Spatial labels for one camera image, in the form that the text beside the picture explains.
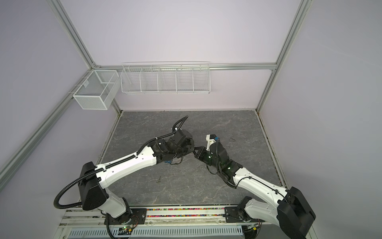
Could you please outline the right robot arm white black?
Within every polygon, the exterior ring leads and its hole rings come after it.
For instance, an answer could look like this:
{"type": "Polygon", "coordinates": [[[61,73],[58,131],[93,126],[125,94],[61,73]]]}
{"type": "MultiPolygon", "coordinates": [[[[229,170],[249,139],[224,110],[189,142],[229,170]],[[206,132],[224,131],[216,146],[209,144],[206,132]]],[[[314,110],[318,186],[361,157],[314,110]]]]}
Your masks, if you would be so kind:
{"type": "Polygon", "coordinates": [[[276,226],[290,239],[304,239],[308,234],[316,215],[303,193],[291,187],[272,184],[247,168],[229,158],[220,142],[210,146],[196,147],[196,159],[216,169],[216,174],[231,188],[243,188],[261,201],[245,197],[237,206],[238,219],[249,221],[258,219],[276,226]]]}

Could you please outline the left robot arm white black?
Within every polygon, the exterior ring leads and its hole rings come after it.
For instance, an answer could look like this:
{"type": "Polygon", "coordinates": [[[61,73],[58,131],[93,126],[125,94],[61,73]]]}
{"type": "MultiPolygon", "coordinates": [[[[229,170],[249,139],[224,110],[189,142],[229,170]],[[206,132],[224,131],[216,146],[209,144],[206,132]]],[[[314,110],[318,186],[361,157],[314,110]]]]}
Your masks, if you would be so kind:
{"type": "Polygon", "coordinates": [[[99,209],[112,218],[130,216],[131,210],[127,200],[116,196],[108,188],[119,179],[145,167],[153,166],[174,158],[182,158],[194,150],[192,135],[179,129],[169,139],[155,138],[142,149],[120,159],[94,165],[83,166],[83,173],[94,172],[79,183],[82,209],[85,211],[99,209]]]}

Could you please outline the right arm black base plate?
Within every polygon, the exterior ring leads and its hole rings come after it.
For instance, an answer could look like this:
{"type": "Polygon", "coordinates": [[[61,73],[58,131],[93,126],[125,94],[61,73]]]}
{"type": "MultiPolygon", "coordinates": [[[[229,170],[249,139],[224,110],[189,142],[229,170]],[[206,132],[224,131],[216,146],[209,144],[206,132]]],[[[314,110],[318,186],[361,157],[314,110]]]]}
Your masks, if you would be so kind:
{"type": "Polygon", "coordinates": [[[262,223],[264,220],[250,218],[243,210],[236,207],[225,207],[224,214],[227,223],[262,223]]]}

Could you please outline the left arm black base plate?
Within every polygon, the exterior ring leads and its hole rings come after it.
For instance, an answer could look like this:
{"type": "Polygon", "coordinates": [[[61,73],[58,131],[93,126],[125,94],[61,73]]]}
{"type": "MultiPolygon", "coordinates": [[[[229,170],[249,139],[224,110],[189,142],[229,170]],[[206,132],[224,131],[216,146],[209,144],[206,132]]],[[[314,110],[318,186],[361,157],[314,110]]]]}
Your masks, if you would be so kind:
{"type": "Polygon", "coordinates": [[[104,225],[106,225],[106,221],[108,221],[109,225],[143,225],[146,220],[147,209],[146,208],[133,208],[130,209],[130,213],[124,213],[118,218],[113,218],[111,216],[107,216],[104,225]]]}

